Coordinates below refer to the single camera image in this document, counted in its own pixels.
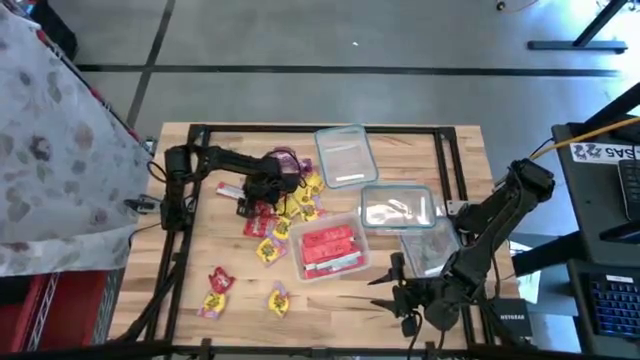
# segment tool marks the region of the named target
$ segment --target clear plastic container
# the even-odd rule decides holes
[[[419,234],[400,235],[405,262],[417,278],[440,274],[451,254],[460,249],[460,238],[446,217],[436,218],[435,226]]]
[[[357,245],[362,258],[359,258],[359,256],[354,258],[356,259],[356,261],[353,263],[353,265],[345,265],[344,263],[342,263],[340,266],[344,266],[344,270],[339,270],[331,274],[315,278],[308,278],[307,270],[309,269],[308,267],[305,267],[302,254],[302,241],[304,234],[335,228],[341,225],[348,225],[353,231],[353,241]],[[293,253],[293,263],[296,275],[302,282],[315,282],[324,279],[332,279],[340,275],[364,270],[371,266],[371,256],[369,253],[367,236],[364,232],[364,229],[362,228],[362,224],[360,223],[360,217],[354,212],[330,215],[322,217],[318,220],[295,224],[291,226],[291,229],[289,230],[289,242],[291,246],[291,252]]]
[[[323,129],[314,136],[327,187],[339,189],[378,180],[378,168],[363,126]]]
[[[361,197],[362,224],[367,231],[419,233],[435,225],[433,197],[424,185],[367,185]]]

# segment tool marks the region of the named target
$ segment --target label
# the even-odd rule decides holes
[[[620,160],[633,160],[633,146],[600,143],[573,143],[571,157],[575,162],[617,165]],[[640,146],[635,147],[640,160]]]
[[[626,276],[607,275],[607,280],[633,284],[633,279]]]

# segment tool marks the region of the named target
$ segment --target small electronic device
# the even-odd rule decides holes
[[[595,332],[605,336],[640,338],[640,287],[628,276],[589,274],[587,294]]]
[[[640,162],[620,160],[618,174],[622,186],[624,209],[629,220],[640,220]]]

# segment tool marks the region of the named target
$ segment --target desk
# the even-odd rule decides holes
[[[277,131],[285,128],[289,131],[277,133],[269,132],[264,124],[213,126],[217,128],[211,133],[210,145],[220,145],[256,157],[275,146],[286,145],[293,148],[299,158],[309,157],[316,161],[313,128],[267,126]],[[453,141],[459,144],[456,149],[459,149],[464,170],[463,184],[469,198],[481,201],[491,193],[493,183],[480,127],[438,128],[447,131],[436,133],[435,137],[419,133],[420,129],[431,128],[368,127],[369,141],[382,181],[415,181],[429,186],[436,196],[443,199],[448,189],[443,190],[441,175],[448,178],[447,185],[451,188],[455,189],[459,184],[456,184],[453,151],[445,148],[446,170],[442,169],[443,174],[439,171],[434,148],[437,148],[436,143],[448,143],[447,139],[453,134]],[[164,164],[164,150],[184,144],[188,130],[189,124],[165,124],[155,161]],[[211,338],[212,345],[219,347],[364,348],[406,352],[410,339],[402,336],[399,320],[390,312],[369,303],[373,298],[391,299],[391,284],[366,285],[386,273],[390,265],[389,255],[400,249],[395,237],[369,237],[372,257],[369,269],[344,275],[339,280],[303,284],[295,277],[290,254],[269,268],[262,265],[255,254],[260,240],[242,235],[245,220],[235,215],[235,201],[215,192],[220,181],[241,184],[243,177],[217,171],[202,183],[173,336],[174,345],[197,346],[202,338]],[[148,194],[162,197],[163,193],[164,184],[151,179]],[[350,190],[327,189],[321,194],[322,203],[329,212],[351,211],[357,206],[358,198],[359,191]],[[140,219],[139,226],[157,222],[157,217],[146,216]],[[110,329],[111,338],[122,334],[151,298],[164,239],[165,232],[155,227],[139,233],[133,240]],[[501,278],[513,273],[506,244],[497,253]],[[215,266],[224,267],[237,278],[229,292],[228,306],[217,321],[196,316],[209,286],[207,275]],[[488,279],[487,289],[492,292],[493,273],[488,275]],[[264,303],[276,280],[284,284],[292,300],[289,313],[282,320],[267,311]],[[515,278],[502,281],[502,296],[518,297]],[[159,317],[160,334],[167,321],[167,308],[168,301],[165,300]],[[481,322],[476,317],[473,324],[473,334],[480,339]],[[437,343],[439,336],[439,331],[425,323],[416,347],[424,348],[425,341]],[[466,345],[462,321],[459,321],[447,333],[444,348],[464,349]]]
[[[567,125],[556,125],[551,130],[555,142],[573,137]],[[590,141],[624,144],[608,134]],[[575,162],[568,146],[559,149],[558,156],[579,230],[515,256],[513,261],[518,275],[565,263],[569,259],[598,265],[637,266],[639,246],[600,240],[602,231],[628,222],[617,166]]]

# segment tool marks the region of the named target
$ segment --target black floor stripe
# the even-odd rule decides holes
[[[81,71],[149,73],[274,73],[274,74],[380,74],[449,76],[621,77],[625,72],[606,69],[437,68],[386,66],[280,66],[280,65],[77,65]]]
[[[173,15],[173,9],[176,6],[176,0],[167,0],[167,3],[164,6],[164,12],[162,13],[162,19],[160,19],[160,26],[158,26],[158,32],[156,32],[156,36],[153,39],[153,44],[151,45],[151,50],[149,51],[149,56],[147,57],[147,62],[144,66],[133,66],[137,68],[135,72],[142,71],[140,75],[140,81],[138,82],[138,87],[136,88],[136,93],[133,97],[133,101],[131,102],[131,107],[129,108],[129,113],[127,114],[127,124],[133,128],[138,120],[138,115],[140,114],[140,109],[142,107],[142,102],[144,101],[144,96],[147,93],[147,87],[149,86],[149,80],[151,80],[151,74],[154,64],[158,59],[158,54],[160,54],[160,48],[162,48],[162,41],[164,40],[165,35],[167,34],[167,29],[169,28],[169,21],[171,20],[171,15]],[[128,69],[131,68],[129,65],[91,65],[94,67],[100,68],[119,68],[121,70],[115,72],[130,72]],[[90,71],[83,70],[85,66],[78,66],[78,69],[81,71]]]

